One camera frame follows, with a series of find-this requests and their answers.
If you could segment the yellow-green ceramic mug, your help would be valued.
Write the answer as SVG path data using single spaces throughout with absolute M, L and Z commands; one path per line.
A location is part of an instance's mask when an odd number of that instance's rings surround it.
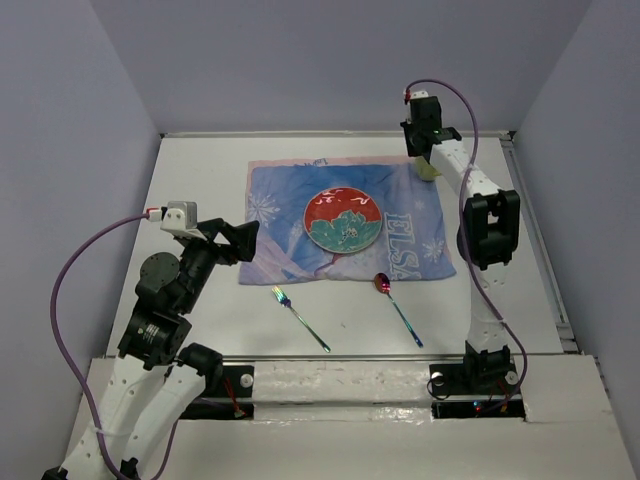
M 424 182 L 434 182 L 441 175 L 424 157 L 415 157 L 414 166 L 417 175 Z

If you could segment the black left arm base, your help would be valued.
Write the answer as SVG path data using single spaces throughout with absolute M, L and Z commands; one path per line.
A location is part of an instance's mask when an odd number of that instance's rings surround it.
M 236 421 L 254 416 L 254 366 L 225 365 L 222 376 L 208 380 L 205 390 L 181 414 L 181 420 Z

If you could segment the iridescent rainbow metal spoon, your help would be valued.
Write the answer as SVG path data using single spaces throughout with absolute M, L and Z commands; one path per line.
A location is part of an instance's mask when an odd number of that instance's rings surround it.
M 396 300 L 393 298 L 393 296 L 391 294 L 391 282 L 390 282 L 389 277 L 385 273 L 379 272 L 379 273 L 377 273 L 375 275 L 373 282 L 374 282 L 376 290 L 379 293 L 385 295 L 388 298 L 388 300 L 391 302 L 391 304 L 393 305 L 393 307 L 396 310 L 397 314 L 399 315 L 399 317 L 401 318 L 402 322 L 404 323 L 405 327 L 407 328 L 408 332 L 412 336 L 412 338 L 413 338 L 414 342 L 416 343 L 416 345 L 419 348 L 423 348 L 424 344 L 423 344 L 422 340 L 417 335 L 417 333 L 414 330 L 412 324 L 410 323 L 410 321 L 408 320 L 408 318 L 406 317 L 406 315 L 404 314 L 404 312 L 399 307 L 399 305 L 397 304 Z

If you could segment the blue Elsa cloth placemat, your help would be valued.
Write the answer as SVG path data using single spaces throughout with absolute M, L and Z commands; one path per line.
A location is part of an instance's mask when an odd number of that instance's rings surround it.
M 245 217 L 260 228 L 242 285 L 456 273 L 437 186 L 407 157 L 252 162 Z

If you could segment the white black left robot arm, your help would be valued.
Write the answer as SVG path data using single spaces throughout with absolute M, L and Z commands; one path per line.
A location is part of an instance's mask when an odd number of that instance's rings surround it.
M 155 253 L 140 267 L 137 301 L 117 346 L 118 355 L 100 400 L 64 345 L 57 320 L 62 282 L 50 300 L 54 339 L 78 380 L 91 419 L 64 462 L 46 479 L 138 479 L 160 442 L 173 441 L 179 418 L 200 395 L 224 378 L 220 353 L 186 345 L 193 310 L 213 268 L 252 261 L 259 222 L 232 226 L 222 219 L 198 222 L 177 208 L 150 209 L 143 219 L 160 222 L 182 246 L 181 255 Z

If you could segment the iridescent rainbow metal fork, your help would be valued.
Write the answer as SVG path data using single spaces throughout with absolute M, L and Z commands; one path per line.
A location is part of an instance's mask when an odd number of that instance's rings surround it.
M 325 353 L 330 353 L 330 346 L 315 332 L 315 330 L 308 324 L 308 322 L 297 312 L 293 307 L 292 301 L 284 290 L 279 286 L 274 286 L 271 289 L 275 299 L 284 308 L 288 309 L 294 317 L 304 326 L 308 333 L 315 339 L 315 341 L 321 346 Z

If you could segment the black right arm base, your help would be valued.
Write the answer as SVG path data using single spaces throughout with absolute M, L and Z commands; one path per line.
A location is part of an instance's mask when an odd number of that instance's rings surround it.
M 516 366 L 471 384 L 461 363 L 437 363 L 429 366 L 427 393 L 432 399 L 431 413 L 436 420 L 519 418 L 525 419 L 520 393 L 514 393 L 519 381 Z

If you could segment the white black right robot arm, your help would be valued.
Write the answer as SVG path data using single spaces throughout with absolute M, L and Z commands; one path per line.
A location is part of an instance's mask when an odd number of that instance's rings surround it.
M 520 197 L 492 181 L 467 152 L 462 137 L 442 121 L 437 97 L 425 91 L 404 97 L 407 118 L 401 123 L 408 155 L 431 167 L 458 195 L 457 248 L 471 282 L 470 327 L 465 352 L 457 363 L 430 368 L 430 389 L 438 400 L 451 396 L 490 395 L 513 389 L 518 380 L 509 333 L 490 299 L 504 286 L 507 266 L 519 243 Z

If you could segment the red teal floral plate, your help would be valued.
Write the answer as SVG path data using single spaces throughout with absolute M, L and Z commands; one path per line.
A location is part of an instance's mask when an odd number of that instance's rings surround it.
M 373 197 L 353 187 L 317 193 L 307 203 L 302 220 L 311 241 L 333 254 L 360 252 L 382 230 L 382 212 Z

